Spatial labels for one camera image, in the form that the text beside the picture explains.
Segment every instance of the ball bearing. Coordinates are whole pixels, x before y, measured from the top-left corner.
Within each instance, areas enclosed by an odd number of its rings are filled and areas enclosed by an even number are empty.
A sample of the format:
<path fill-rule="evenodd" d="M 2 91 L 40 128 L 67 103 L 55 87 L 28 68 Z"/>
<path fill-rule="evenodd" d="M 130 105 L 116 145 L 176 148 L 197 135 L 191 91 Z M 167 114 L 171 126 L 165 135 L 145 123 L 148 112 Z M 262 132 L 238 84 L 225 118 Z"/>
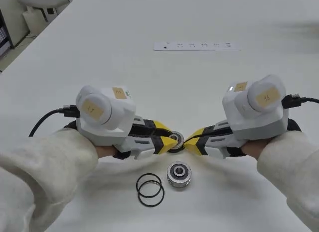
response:
<path fill-rule="evenodd" d="M 172 163 L 167 169 L 167 179 L 173 187 L 183 188 L 190 183 L 190 167 L 181 161 Z"/>
<path fill-rule="evenodd" d="M 175 147 L 170 149 L 168 152 L 170 153 L 177 153 L 179 151 L 182 151 L 184 149 L 184 137 L 183 135 L 178 131 L 172 131 L 172 135 L 169 136 L 169 138 L 176 140 L 178 143 Z"/>

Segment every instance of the label sticker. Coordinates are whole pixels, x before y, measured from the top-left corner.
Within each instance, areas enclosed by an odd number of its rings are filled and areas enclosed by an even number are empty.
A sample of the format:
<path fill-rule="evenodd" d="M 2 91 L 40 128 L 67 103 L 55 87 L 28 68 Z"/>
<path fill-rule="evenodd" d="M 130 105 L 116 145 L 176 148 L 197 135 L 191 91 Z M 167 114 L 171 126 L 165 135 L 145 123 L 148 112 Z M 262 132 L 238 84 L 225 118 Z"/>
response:
<path fill-rule="evenodd" d="M 126 99 L 124 90 L 122 88 L 112 88 L 116 99 Z"/>
<path fill-rule="evenodd" d="M 100 119 L 104 112 L 99 106 L 88 99 L 84 101 L 82 110 L 96 121 Z"/>
<path fill-rule="evenodd" d="M 263 91 L 256 97 L 257 102 L 263 108 L 267 107 L 278 99 L 280 99 L 280 93 L 276 87 L 272 87 L 266 91 Z"/>
<path fill-rule="evenodd" d="M 246 89 L 247 82 L 236 84 L 234 92 L 244 91 Z"/>

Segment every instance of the rubber ring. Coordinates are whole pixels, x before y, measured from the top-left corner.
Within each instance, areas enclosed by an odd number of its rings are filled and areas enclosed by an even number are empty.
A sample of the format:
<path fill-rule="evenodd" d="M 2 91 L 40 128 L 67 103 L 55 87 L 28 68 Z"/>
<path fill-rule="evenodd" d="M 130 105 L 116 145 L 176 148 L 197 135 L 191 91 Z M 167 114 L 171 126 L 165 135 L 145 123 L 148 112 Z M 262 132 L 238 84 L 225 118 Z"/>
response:
<path fill-rule="evenodd" d="M 144 176 L 155 176 L 155 177 L 159 180 L 159 183 L 161 184 L 161 179 L 160 179 L 160 177 L 158 177 L 157 175 L 155 175 L 155 174 L 153 174 L 153 173 L 145 173 L 145 174 L 143 174 L 142 176 L 140 176 L 139 179 L 138 179 L 137 182 L 136 182 L 135 187 L 136 187 L 136 191 L 137 191 L 137 192 L 138 192 L 138 191 L 140 190 L 140 188 L 141 188 L 141 186 L 138 187 L 139 181 L 140 181 L 140 179 L 141 179 L 142 177 L 144 177 Z M 157 196 L 157 195 L 160 193 L 160 190 L 161 190 L 161 188 L 159 188 L 159 191 L 157 191 L 156 194 L 155 194 L 155 195 L 152 195 L 152 196 L 146 196 L 146 195 L 142 194 L 141 192 L 139 192 L 139 194 L 140 194 L 142 197 L 144 197 L 144 198 L 154 198 L 155 196 Z"/>
<path fill-rule="evenodd" d="M 148 183 L 156 183 L 156 184 L 158 184 L 158 185 L 159 185 L 159 190 L 160 190 L 160 191 L 161 191 L 161 190 L 163 191 L 163 195 L 162 195 L 162 197 L 161 197 L 161 200 L 160 200 L 159 202 L 157 202 L 156 204 L 153 204 L 153 205 L 146 204 L 146 203 L 143 202 L 142 199 L 141 199 L 140 190 L 141 190 L 141 188 L 142 188 L 144 185 L 146 185 L 146 184 L 148 184 Z M 138 190 L 138 199 L 139 199 L 140 203 L 141 203 L 143 206 L 146 206 L 146 207 L 149 207 L 149 208 L 151 208 L 151 207 L 156 207 L 156 206 L 158 206 L 160 203 L 162 203 L 162 201 L 164 200 L 164 196 L 165 196 L 164 187 L 162 186 L 161 183 L 159 183 L 158 181 L 155 181 L 155 180 L 148 180 L 148 181 L 143 182 L 142 185 L 139 187 L 139 190 Z"/>

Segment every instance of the table surface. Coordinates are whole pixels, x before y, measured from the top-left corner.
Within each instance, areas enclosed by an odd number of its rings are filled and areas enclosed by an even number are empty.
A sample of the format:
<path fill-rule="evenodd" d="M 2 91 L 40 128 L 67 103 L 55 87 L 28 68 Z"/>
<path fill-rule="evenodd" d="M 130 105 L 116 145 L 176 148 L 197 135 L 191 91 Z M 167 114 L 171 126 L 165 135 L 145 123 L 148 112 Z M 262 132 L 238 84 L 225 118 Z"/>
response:
<path fill-rule="evenodd" d="M 127 85 L 137 114 L 189 136 L 225 119 L 229 83 L 277 74 L 288 93 L 318 97 L 319 0 L 75 0 L 0 75 L 0 144 L 22 143 L 49 110 L 83 85 Z M 231 41 L 241 51 L 154 52 L 155 41 Z M 292 109 L 316 141 L 318 106 Z M 52 116 L 48 135 L 69 119 Z M 166 181 L 174 161 L 192 169 L 184 191 Z M 163 180 L 165 199 L 145 208 L 135 182 Z M 249 157 L 179 155 L 101 160 L 48 231 L 309 231 Z"/>

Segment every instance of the white power strip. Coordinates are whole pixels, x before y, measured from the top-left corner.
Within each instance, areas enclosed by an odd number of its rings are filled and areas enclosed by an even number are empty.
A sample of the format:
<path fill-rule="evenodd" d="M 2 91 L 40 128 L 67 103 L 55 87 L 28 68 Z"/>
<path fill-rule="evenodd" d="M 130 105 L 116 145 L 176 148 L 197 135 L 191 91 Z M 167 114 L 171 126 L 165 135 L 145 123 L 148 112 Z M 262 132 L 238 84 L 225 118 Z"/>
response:
<path fill-rule="evenodd" d="M 229 42 L 155 42 L 155 51 L 241 50 Z"/>

